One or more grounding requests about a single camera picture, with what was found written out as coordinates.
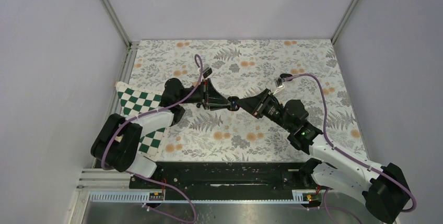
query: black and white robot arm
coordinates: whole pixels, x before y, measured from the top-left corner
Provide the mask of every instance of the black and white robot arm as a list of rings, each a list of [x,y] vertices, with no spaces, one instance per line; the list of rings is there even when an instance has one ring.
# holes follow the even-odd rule
[[[204,77],[206,78],[211,72],[208,69]],[[284,86],[282,83],[276,82],[276,91],[282,89]],[[167,107],[180,101],[189,94],[192,88],[184,88],[181,81],[176,78],[169,79],[165,83],[160,106]],[[287,139],[293,147],[313,157],[305,163],[302,170],[310,174],[317,185],[333,188],[357,199],[365,204],[376,218],[385,223],[392,223],[410,199],[403,190],[372,170],[383,171],[409,189],[399,167],[391,163],[384,167],[347,151],[333,140],[331,142],[334,147],[331,147],[323,132],[308,122],[309,114],[300,100],[289,100],[283,106],[269,89],[253,97],[225,98],[213,87],[210,79],[204,79],[195,93],[184,103],[196,103],[198,107],[203,106],[208,110],[237,111],[242,108],[257,119],[267,117],[289,132]],[[177,124],[183,114],[184,108],[177,105],[167,111],[130,122],[120,133],[117,142],[112,144],[105,163],[120,172],[127,171],[147,178],[151,177],[157,166],[153,161],[137,153],[140,137],[157,129]],[[91,154],[94,157],[101,160],[110,136],[125,120],[125,117],[118,114],[109,116],[92,146]],[[369,169],[349,160],[337,152],[335,150],[337,148],[346,152],[348,156],[369,165]]]

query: checkered cloth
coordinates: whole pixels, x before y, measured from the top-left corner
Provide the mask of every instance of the checkered cloth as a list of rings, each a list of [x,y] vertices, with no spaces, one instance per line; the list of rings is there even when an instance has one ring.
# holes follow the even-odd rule
[[[157,108],[160,104],[161,92],[135,88],[124,82],[117,82],[115,88],[124,115],[134,116],[144,113]],[[165,131],[165,128],[160,128],[142,136],[138,144],[138,151],[142,152],[149,159],[155,160]]]

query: floral tablecloth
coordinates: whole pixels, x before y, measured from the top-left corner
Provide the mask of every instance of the floral tablecloth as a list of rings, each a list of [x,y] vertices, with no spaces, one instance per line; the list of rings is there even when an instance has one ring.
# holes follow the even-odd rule
[[[199,70],[194,54],[213,69],[211,80],[225,96],[253,96],[273,88],[281,73],[316,75],[328,105],[327,131],[350,151],[366,156],[330,40],[145,40],[139,44],[129,84],[163,91],[171,77],[185,87],[196,82]],[[322,128],[323,106],[319,88],[309,77],[286,83],[276,95],[283,104],[300,99],[309,121]],[[294,149],[288,133],[266,119],[255,119],[242,109],[206,111],[184,104],[183,119],[162,138],[163,161],[306,161],[309,156]]]

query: gray wall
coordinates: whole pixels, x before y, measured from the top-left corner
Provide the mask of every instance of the gray wall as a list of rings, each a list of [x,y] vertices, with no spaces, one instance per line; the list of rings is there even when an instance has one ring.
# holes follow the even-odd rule
[[[371,158],[399,165],[418,200],[405,223],[441,223],[443,0],[361,0],[336,44]]]
[[[329,39],[351,0],[110,0],[131,40]]]
[[[125,47],[99,0],[1,0],[0,223],[62,223]]]

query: table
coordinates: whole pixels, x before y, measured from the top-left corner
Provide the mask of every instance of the table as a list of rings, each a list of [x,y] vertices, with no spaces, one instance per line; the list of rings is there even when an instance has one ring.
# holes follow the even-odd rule
[[[350,151],[367,156],[355,114],[330,40],[143,40],[139,44],[129,85],[158,91],[171,77],[185,87],[198,79],[194,54],[210,64],[210,77],[224,96],[244,98],[265,88],[281,73],[316,75],[328,105],[328,135]],[[309,122],[322,129],[319,88],[309,77],[286,83],[276,95],[283,104],[300,99]],[[161,139],[156,160],[303,162],[309,156],[294,149],[288,133],[268,119],[243,110],[205,111],[184,104],[183,119]]]

